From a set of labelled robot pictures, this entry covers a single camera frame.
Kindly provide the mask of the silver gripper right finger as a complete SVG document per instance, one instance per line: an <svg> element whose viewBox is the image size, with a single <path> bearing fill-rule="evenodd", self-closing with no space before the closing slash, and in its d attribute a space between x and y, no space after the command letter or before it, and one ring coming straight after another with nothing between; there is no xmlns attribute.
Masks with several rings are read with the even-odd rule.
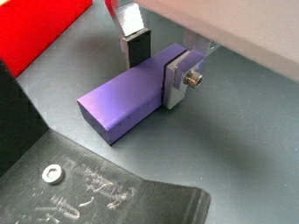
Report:
<svg viewBox="0 0 299 224"><path fill-rule="evenodd" d="M206 58L221 45L191 30L185 31L183 52L165 66L163 72L163 105L173 109L183 100L187 87L202 84L202 69Z"/></svg>

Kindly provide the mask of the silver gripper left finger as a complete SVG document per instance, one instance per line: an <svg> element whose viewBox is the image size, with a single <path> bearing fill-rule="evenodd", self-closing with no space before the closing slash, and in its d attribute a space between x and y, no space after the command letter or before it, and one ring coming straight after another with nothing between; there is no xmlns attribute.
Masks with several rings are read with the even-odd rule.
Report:
<svg viewBox="0 0 299 224"><path fill-rule="evenodd" d="M119 31L126 68L131 68L151 57L151 30L146 28L139 5L131 0L106 0L110 16Z"/></svg>

